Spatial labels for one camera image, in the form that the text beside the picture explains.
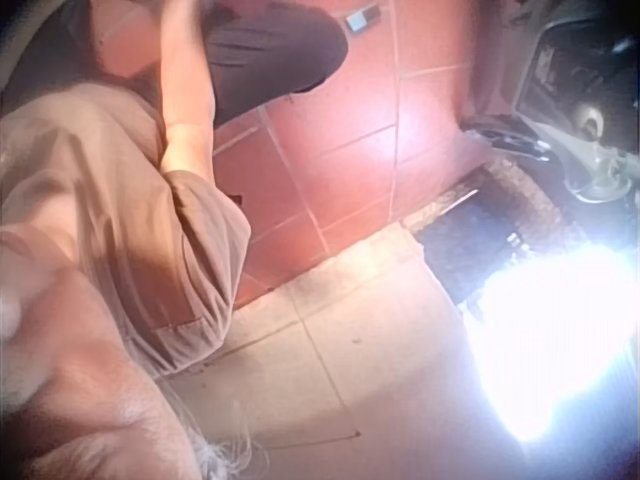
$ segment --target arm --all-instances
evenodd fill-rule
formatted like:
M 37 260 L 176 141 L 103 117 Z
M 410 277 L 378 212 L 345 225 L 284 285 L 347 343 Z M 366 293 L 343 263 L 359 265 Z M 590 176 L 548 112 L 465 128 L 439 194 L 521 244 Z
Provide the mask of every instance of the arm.
M 213 182 L 215 97 L 200 29 L 200 0 L 165 0 L 160 25 L 167 140 L 160 170 L 186 170 Z

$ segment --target bright light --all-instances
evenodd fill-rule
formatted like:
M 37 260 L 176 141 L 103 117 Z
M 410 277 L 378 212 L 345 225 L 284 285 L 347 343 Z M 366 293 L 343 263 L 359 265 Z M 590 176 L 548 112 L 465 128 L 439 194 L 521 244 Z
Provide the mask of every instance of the bright light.
M 484 323 L 465 324 L 487 396 L 518 439 L 542 436 L 560 402 L 598 382 L 635 331 L 639 299 L 622 259 L 595 246 L 487 281 Z

